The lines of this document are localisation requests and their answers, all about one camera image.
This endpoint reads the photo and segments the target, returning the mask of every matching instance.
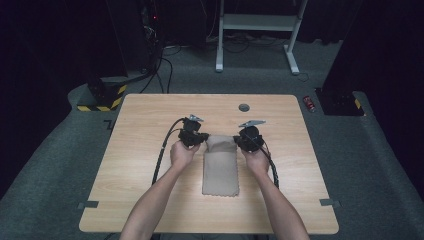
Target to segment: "handheld controller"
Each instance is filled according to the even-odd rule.
[[[265,123],[261,120],[251,120],[241,124],[239,127],[244,127],[240,132],[239,136],[234,136],[234,142],[237,143],[242,150],[246,152],[255,152],[264,145],[262,135],[259,134],[259,130],[254,125]]]
[[[208,140],[209,134],[198,132],[202,126],[199,123],[201,121],[203,120],[194,115],[190,115],[189,118],[184,118],[184,125],[180,130],[178,137],[186,147],[191,147]]]

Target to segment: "wooden table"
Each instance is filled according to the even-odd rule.
[[[245,103],[248,112],[238,109]],[[116,121],[89,203],[80,222],[85,232],[120,232],[138,198],[150,187],[162,142],[171,125],[194,114],[205,121],[200,132],[237,135],[238,125],[258,125],[277,167],[280,190],[298,210],[310,234],[333,234],[338,223],[299,108],[291,95],[130,94]],[[171,135],[159,176],[170,166],[169,150],[178,140]],[[202,144],[193,163],[178,179],[156,232],[272,233],[259,187],[237,151],[240,194],[236,197],[202,195]]]

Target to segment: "person's left hand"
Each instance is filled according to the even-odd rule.
[[[171,148],[171,163],[172,167],[178,170],[184,170],[192,161],[194,154],[199,150],[200,144],[192,148],[186,147],[182,141],[177,141]]]

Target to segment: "hand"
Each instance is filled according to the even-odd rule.
[[[247,168],[255,174],[255,176],[259,174],[268,174],[269,160],[261,150],[255,152],[241,150],[241,152],[246,158]]]
[[[177,141],[171,148],[172,167],[178,170],[184,170],[193,161],[194,154],[199,150],[200,144],[192,148],[186,147],[182,141]]]

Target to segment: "black equipment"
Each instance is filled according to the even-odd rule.
[[[246,152],[255,152],[264,145],[262,135],[255,126],[243,128],[239,132],[240,136],[234,136],[234,142]]]
[[[209,134],[198,132],[202,126],[198,121],[198,119],[191,120],[189,118],[184,118],[183,120],[184,126],[180,130],[178,137],[187,147],[191,147],[208,140]]]

